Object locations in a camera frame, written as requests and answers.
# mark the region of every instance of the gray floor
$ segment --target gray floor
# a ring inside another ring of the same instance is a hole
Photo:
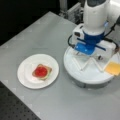
[[[0,120],[40,120],[0,82]]]

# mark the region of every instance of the orange object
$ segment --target orange object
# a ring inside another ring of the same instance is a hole
[[[119,75],[120,74],[120,64],[115,63],[115,62],[110,62],[106,66],[105,71],[112,75]]]

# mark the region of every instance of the cable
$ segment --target cable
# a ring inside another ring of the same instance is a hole
[[[107,37],[112,31],[115,30],[115,26],[116,26],[116,23],[111,27],[111,30],[104,36],[104,38]]]
[[[69,45],[70,47],[74,48],[74,47],[75,47],[75,44],[71,44],[71,43],[70,43],[70,38],[71,38],[71,37],[72,37],[72,35],[70,35],[69,38],[68,38],[68,45]]]

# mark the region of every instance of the table surface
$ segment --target table surface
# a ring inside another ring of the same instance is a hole
[[[120,77],[101,89],[83,89],[67,74],[63,56],[76,25],[49,12],[0,47],[0,80],[42,120],[119,120]],[[32,90],[17,78],[20,63],[34,54],[53,56],[60,67],[50,86]]]

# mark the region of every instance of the sandwich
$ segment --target sandwich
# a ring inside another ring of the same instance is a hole
[[[51,71],[52,68],[43,64],[39,64],[37,68],[33,71],[32,75],[39,78],[40,80],[46,80],[49,77]]]

